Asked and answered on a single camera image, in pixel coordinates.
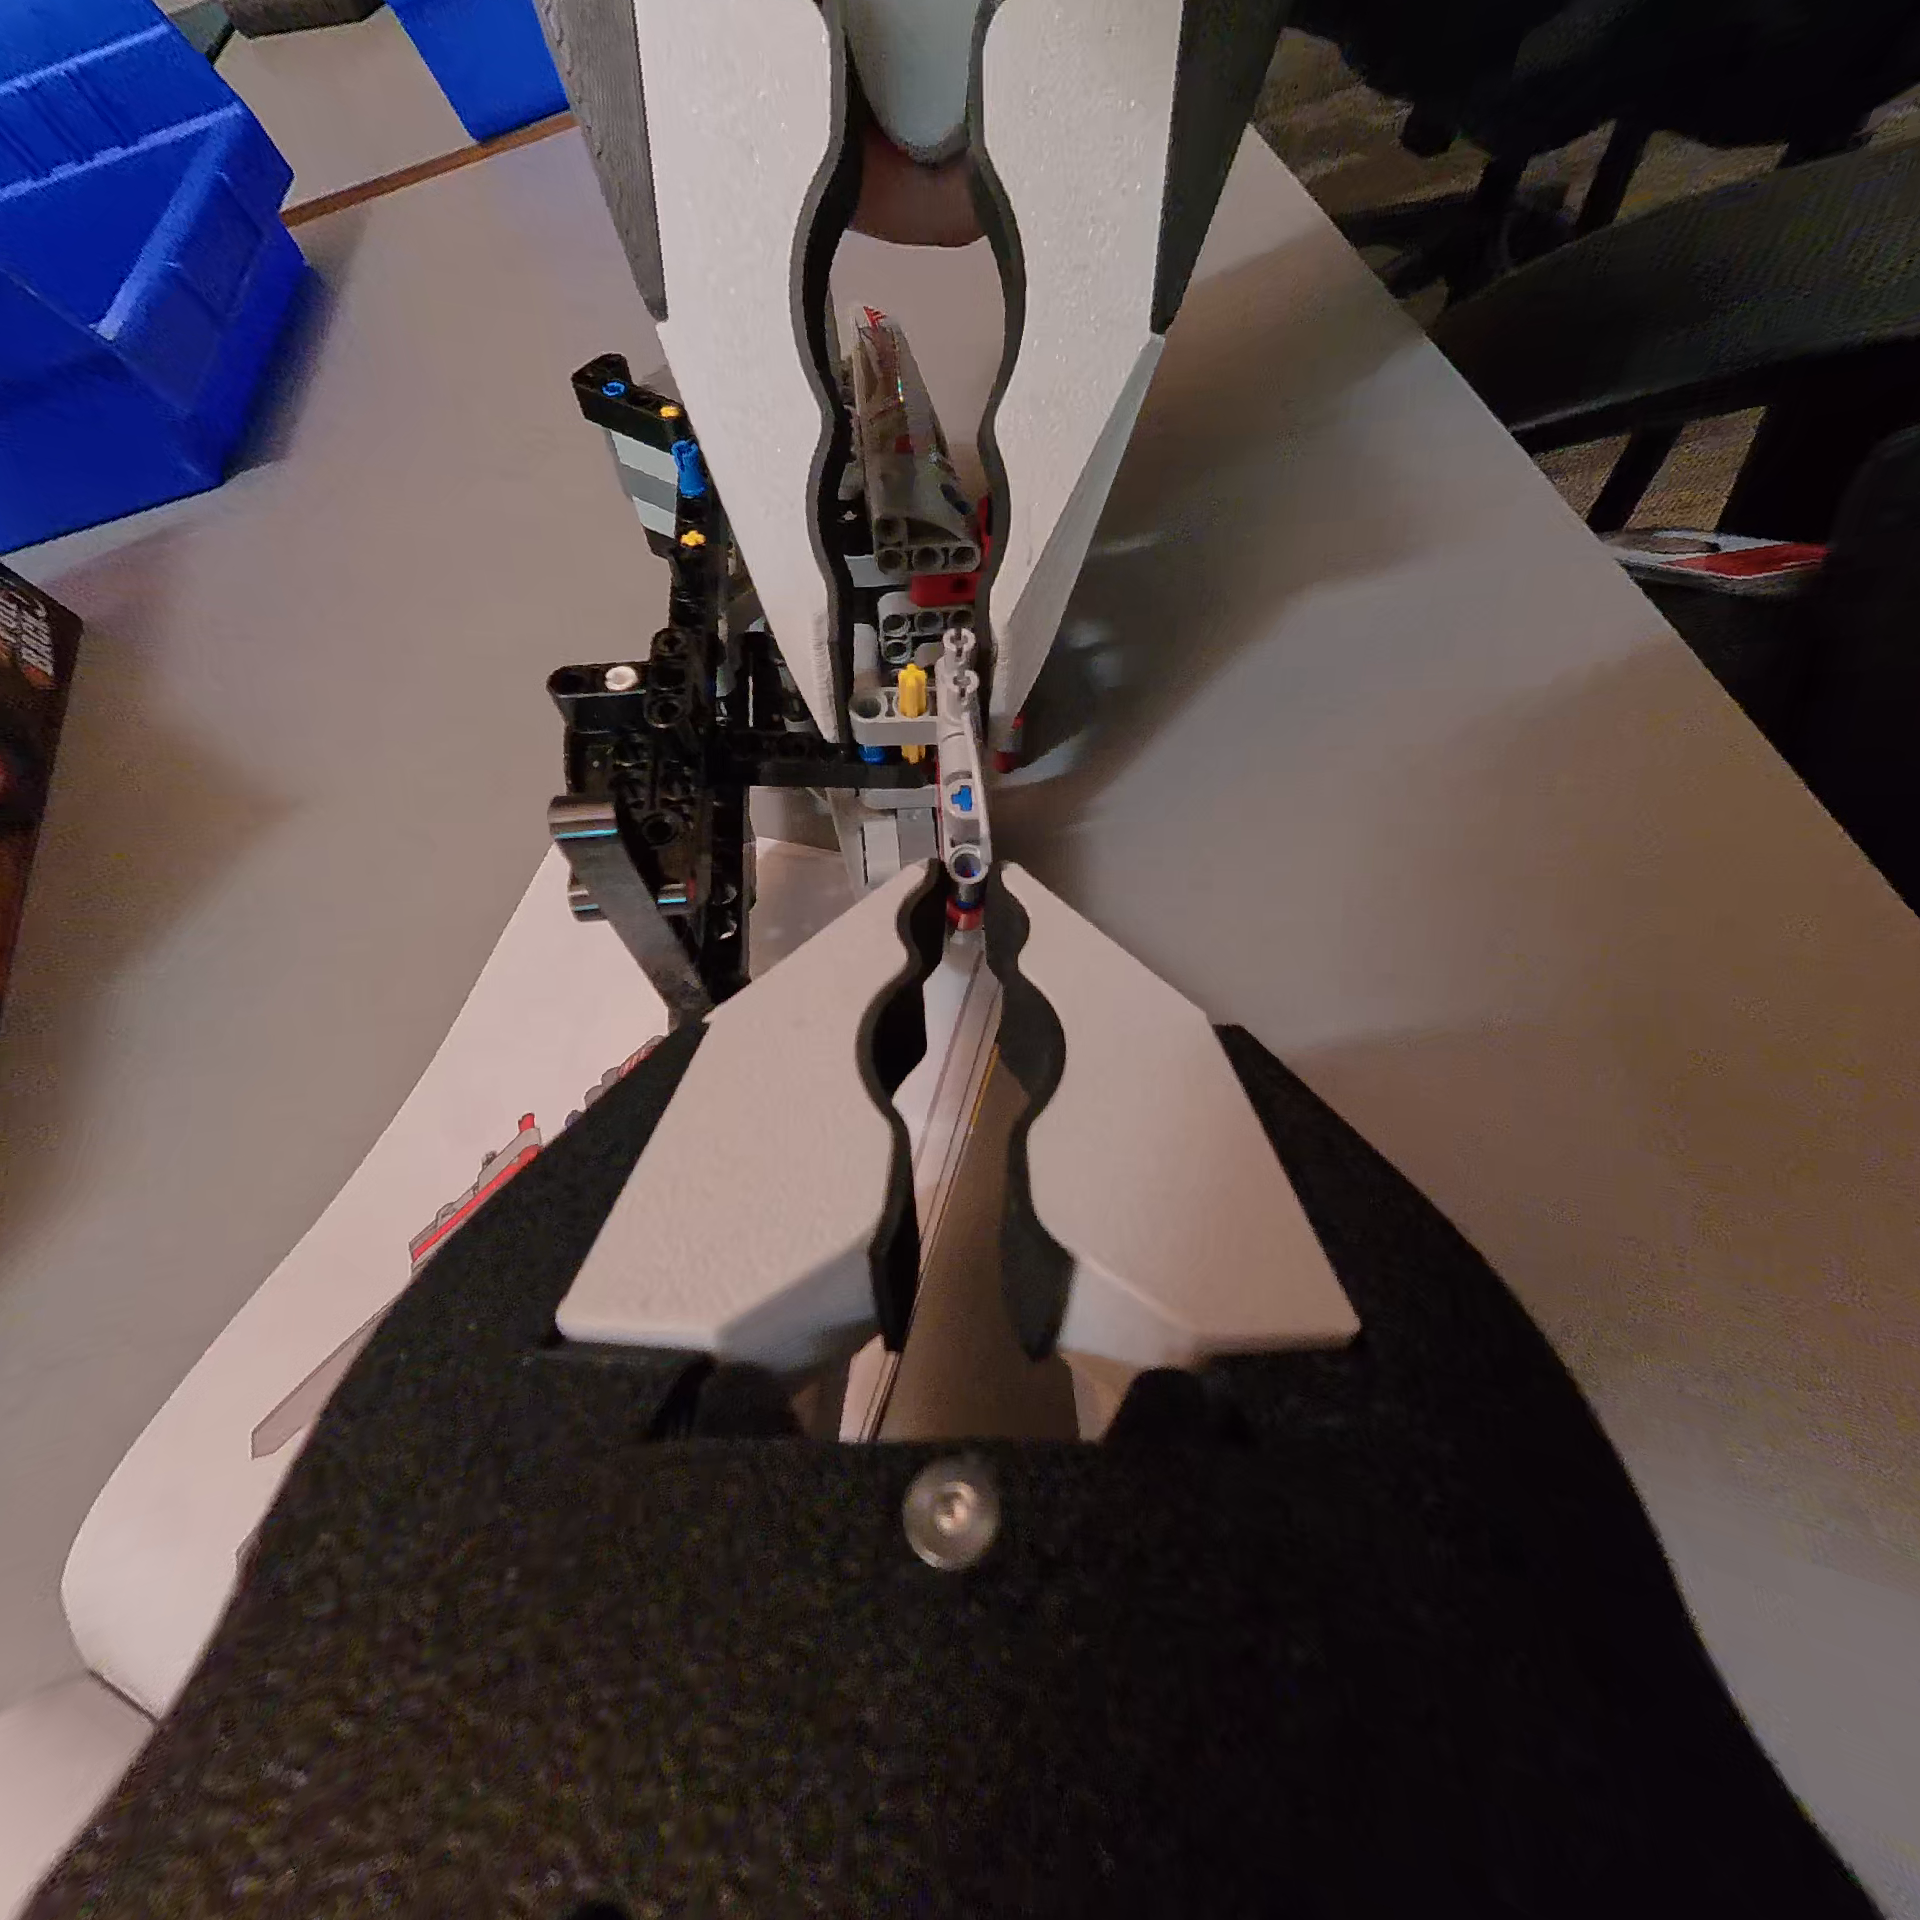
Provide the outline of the blue plastic storage bin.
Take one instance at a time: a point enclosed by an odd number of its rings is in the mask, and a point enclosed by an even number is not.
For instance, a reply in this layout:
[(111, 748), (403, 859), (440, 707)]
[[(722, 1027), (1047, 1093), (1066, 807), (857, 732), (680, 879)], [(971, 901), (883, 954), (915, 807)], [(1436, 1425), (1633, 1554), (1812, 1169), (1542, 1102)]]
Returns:
[(307, 275), (290, 180), (156, 5), (2, 5), (8, 554), (222, 485)]
[(390, 2), (473, 141), (569, 108), (532, 2)]

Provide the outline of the toy brick vehicle model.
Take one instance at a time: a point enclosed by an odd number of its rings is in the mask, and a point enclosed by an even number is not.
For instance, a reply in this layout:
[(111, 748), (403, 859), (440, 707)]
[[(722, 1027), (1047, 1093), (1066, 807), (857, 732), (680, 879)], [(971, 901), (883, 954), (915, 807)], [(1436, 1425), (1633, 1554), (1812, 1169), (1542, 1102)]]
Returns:
[(947, 873), (950, 923), (986, 922), (993, 649), (975, 615), (993, 505), (953, 466), (902, 325), (872, 303), (849, 322), (851, 451), (826, 523), (851, 588), (839, 741), (783, 660), (686, 404), (616, 353), (571, 378), (670, 583), (644, 659), (564, 666), (547, 683), (564, 775), (550, 829), (571, 915), (616, 929), (673, 1023), (751, 981), (755, 789), (826, 799), (857, 892), (929, 859)]

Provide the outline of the dark printed toy box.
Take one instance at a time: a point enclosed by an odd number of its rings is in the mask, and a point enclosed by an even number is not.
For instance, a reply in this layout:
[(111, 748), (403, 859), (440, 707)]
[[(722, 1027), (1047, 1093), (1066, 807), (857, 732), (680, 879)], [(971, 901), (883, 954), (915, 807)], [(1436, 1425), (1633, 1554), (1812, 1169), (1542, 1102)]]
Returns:
[(78, 615), (2, 567), (2, 979), (11, 969), (83, 633)]

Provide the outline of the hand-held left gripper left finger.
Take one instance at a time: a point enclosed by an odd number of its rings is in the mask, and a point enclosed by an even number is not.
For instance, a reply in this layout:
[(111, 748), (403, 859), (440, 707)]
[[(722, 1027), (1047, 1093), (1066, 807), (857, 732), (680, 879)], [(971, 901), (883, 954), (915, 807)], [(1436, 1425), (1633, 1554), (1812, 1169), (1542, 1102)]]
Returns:
[(894, 1094), (927, 1044), (947, 876), (913, 862), (703, 1021), (558, 1330), (812, 1377), (906, 1343), (922, 1275)]

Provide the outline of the black chair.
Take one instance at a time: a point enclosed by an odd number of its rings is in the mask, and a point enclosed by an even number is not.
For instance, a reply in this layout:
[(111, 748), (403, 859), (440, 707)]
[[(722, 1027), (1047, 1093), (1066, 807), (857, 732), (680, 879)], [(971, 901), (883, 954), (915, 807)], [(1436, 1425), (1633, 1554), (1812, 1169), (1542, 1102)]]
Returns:
[(1531, 452), (1627, 436), (1627, 525), (1688, 423), (1762, 410), (1719, 527), (1824, 542), (1916, 426), (1918, 148), (1809, 159), (1610, 225), (1454, 303), (1436, 348)]
[(1399, 242), (1376, 270), (1393, 297), (1448, 300), (1510, 271), (1529, 163), (1617, 125), (1563, 238), (1610, 225), (1647, 145), (1839, 153), (1867, 111), (1912, 85), (1916, 5), (1883, 2), (1326, 2), (1289, 28), (1330, 42), (1361, 79), (1409, 108), (1399, 141), (1425, 157), (1468, 139), (1478, 185), (1441, 210), (1344, 217), (1356, 249)]

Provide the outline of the red and white flat packet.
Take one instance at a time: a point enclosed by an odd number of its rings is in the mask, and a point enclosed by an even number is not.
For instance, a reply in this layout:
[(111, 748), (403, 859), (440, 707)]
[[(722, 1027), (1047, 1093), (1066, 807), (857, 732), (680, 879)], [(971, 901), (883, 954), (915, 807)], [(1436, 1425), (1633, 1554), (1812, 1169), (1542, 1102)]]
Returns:
[(1831, 548), (1716, 530), (1639, 527), (1601, 538), (1644, 589), (1785, 598), (1812, 585)]

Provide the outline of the white building instruction booklet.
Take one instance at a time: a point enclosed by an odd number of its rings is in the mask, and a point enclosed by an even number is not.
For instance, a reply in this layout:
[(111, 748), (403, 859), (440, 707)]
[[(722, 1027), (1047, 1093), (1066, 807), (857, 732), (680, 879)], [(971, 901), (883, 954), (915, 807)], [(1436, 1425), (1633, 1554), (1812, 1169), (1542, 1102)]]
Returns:
[(1099, 1667), (1137, 1643), (1103, 1620), (1105, 1543), (1143, 1479), (1098, 1434), (812, 1430), (812, 1377), (558, 1330), (614, 1203), (673, 1098), (697, 1023), (642, 1058), (622, 951), (571, 989), (545, 966), (520, 1031), (574, 1125), (382, 1302), (316, 1332), (353, 1366), (300, 1447), (159, 1461), (136, 1444), (64, 1583), (88, 1667), (156, 1710), (159, 1763), (238, 1739), (240, 1763), (414, 1755), (473, 1739), (579, 1774), (670, 1757), (721, 1777), (759, 1739), (780, 1761), (904, 1778), (908, 1763), (1086, 1755), (1118, 1703)]

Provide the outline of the person's right hand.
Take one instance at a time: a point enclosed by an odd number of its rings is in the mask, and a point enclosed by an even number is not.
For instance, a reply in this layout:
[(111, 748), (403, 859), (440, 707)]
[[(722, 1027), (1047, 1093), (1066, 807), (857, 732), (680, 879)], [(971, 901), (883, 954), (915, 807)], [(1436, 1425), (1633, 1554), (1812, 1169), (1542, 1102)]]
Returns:
[(963, 249), (984, 238), (975, 172), (966, 150), (940, 163), (916, 159), (880, 125), (860, 139), (856, 233), (898, 246)]

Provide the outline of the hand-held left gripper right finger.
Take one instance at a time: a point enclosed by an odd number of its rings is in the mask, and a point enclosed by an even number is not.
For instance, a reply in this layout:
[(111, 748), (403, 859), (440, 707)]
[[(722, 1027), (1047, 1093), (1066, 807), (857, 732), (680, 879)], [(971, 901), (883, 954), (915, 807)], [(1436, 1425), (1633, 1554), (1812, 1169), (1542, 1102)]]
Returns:
[(1351, 1343), (1358, 1315), (1209, 1018), (1017, 865), (993, 873), (984, 933), (1024, 1100), (999, 1225), (1022, 1348), (1150, 1371)]

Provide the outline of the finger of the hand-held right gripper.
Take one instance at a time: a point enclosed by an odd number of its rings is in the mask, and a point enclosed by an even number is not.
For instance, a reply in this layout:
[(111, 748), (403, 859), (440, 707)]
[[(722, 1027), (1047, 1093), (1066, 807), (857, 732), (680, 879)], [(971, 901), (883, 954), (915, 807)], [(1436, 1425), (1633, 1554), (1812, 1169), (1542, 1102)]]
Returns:
[(969, 157), (1007, 297), (978, 438), (995, 735), (1064, 625), (1288, 17), (1014, 2), (977, 28)]
[(846, 588), (823, 491), (826, 270), (849, 226), (841, 5), (543, 2), (567, 105), (783, 659), (846, 729)]

